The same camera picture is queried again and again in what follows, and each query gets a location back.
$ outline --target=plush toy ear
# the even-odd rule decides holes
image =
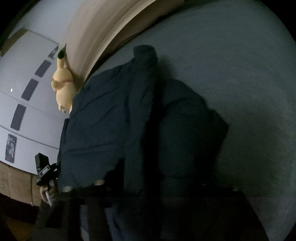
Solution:
[[[65,54],[64,51],[61,50],[57,55],[57,68],[63,68],[65,63]]]
[[[59,81],[56,81],[56,80],[52,80],[52,89],[53,89],[54,91],[63,88],[64,85],[65,85],[65,84],[62,83],[62,82],[59,82]]]

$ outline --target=pikachu plush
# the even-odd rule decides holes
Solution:
[[[57,70],[52,77],[52,89],[55,91],[59,111],[71,112],[72,102],[77,94],[71,72],[64,68],[65,53],[61,50],[57,55]]]

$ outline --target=dark rectangular panel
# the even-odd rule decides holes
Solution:
[[[18,104],[17,108],[15,109],[15,114],[13,116],[10,128],[15,129],[17,131],[20,130],[20,124],[22,123],[22,119],[24,117],[26,111],[26,107]]]
[[[35,75],[39,77],[43,77],[43,75],[45,74],[47,69],[50,67],[50,65],[51,65],[51,62],[44,60],[43,63],[39,66],[39,68],[35,72]]]
[[[15,146],[17,138],[11,134],[8,134],[6,142],[5,160],[14,163],[15,162]]]
[[[59,49],[59,46],[56,46],[55,49],[48,55],[48,57],[54,59],[54,55],[57,52],[57,50]]]
[[[31,79],[22,94],[22,98],[29,101],[37,85],[38,85],[38,81],[35,79]]]

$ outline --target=plush toy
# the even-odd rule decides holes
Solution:
[[[71,72],[64,68],[65,54],[61,50],[57,55],[57,70],[52,77],[52,89],[56,93],[56,100],[59,110],[66,113],[71,112],[72,102],[77,90],[74,86]]]

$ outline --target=hand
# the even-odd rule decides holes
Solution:
[[[46,197],[46,194],[45,194],[45,192],[47,190],[48,190],[47,185],[41,186],[40,187],[40,195],[41,195],[42,200],[45,201],[47,204],[49,204],[49,202],[47,200],[47,197]],[[49,194],[50,194],[50,198],[51,198],[52,201],[54,201],[54,199],[56,198],[56,196],[59,194],[59,190],[57,188],[56,181],[54,181],[54,186],[51,187],[51,189],[49,191]]]

